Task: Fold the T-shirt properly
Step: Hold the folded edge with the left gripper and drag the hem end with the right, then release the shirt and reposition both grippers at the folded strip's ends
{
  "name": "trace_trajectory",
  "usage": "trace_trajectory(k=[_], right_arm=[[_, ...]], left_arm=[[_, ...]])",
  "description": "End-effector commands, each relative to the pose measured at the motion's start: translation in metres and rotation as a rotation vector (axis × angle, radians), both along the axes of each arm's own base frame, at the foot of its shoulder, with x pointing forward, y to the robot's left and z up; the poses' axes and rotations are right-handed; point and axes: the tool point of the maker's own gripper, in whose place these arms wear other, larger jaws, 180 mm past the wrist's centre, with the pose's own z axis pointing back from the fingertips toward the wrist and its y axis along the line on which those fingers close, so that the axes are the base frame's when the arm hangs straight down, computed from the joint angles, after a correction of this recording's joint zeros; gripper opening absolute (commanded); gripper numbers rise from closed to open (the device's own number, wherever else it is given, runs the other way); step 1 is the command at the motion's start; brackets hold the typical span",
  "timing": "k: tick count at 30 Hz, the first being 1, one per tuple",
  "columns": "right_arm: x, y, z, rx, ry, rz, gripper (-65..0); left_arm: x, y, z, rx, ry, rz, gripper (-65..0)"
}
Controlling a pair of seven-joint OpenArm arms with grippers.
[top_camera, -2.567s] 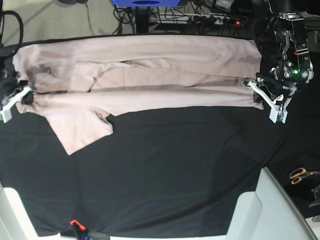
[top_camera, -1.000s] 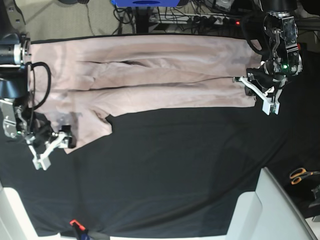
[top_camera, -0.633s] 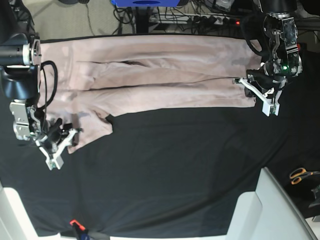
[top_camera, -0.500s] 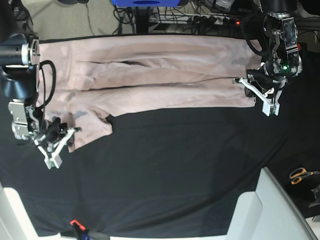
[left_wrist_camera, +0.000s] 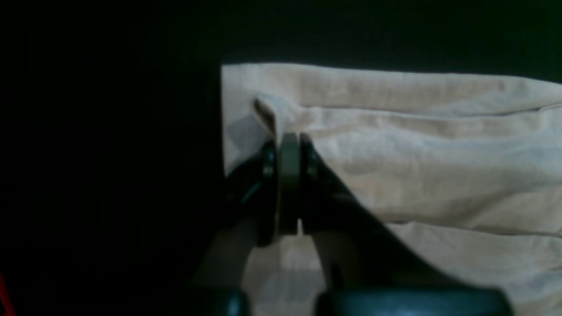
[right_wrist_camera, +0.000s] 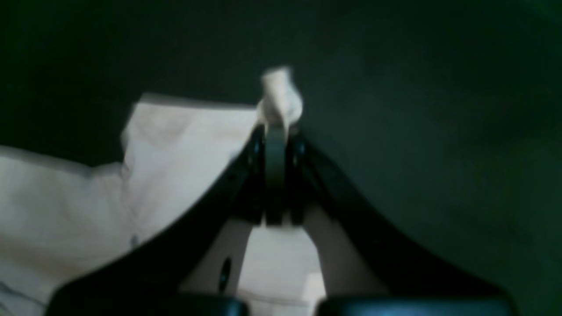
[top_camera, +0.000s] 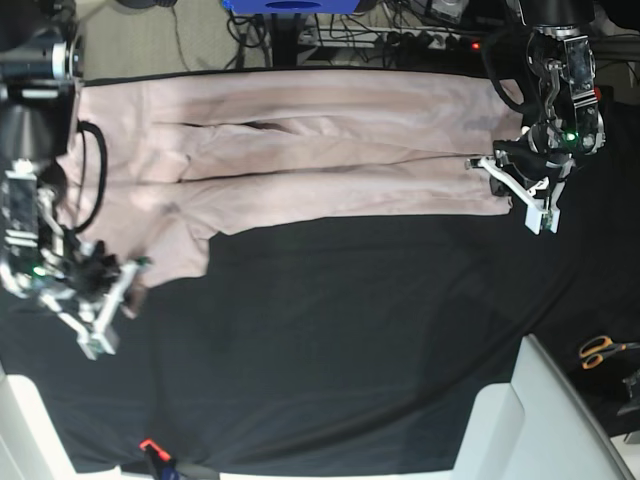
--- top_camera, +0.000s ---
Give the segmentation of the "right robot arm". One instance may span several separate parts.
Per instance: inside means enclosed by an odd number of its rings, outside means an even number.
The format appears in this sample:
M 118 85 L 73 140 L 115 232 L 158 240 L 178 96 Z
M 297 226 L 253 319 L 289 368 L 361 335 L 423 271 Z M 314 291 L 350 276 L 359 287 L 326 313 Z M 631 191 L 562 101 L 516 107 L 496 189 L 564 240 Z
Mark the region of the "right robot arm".
M 115 354 L 112 321 L 149 261 L 121 263 L 103 242 L 80 238 L 103 205 L 108 168 L 104 135 L 77 116 L 83 60 L 75 2 L 2 2 L 1 284 L 54 313 L 95 360 Z M 58 218 L 68 189 L 58 160 L 86 134 L 99 151 L 96 200 L 83 222 L 67 226 Z

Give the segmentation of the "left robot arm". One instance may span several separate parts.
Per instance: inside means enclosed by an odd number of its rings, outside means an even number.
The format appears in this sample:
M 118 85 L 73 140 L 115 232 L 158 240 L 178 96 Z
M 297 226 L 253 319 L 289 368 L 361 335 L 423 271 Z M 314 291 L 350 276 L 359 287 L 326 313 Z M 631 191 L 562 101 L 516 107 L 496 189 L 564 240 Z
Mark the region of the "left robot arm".
M 557 232 L 558 201 L 570 175 L 606 141 L 596 87 L 596 61 L 585 28 L 594 20 L 590 1 L 521 1 L 508 23 L 486 37 L 482 61 L 494 90 L 514 112 L 531 120 L 515 140 L 496 140 L 489 156 L 471 158 L 470 169 L 491 177 L 494 195 L 526 206 L 524 223 L 534 234 Z M 515 102 L 493 65 L 504 38 L 521 45 L 519 57 L 531 97 Z

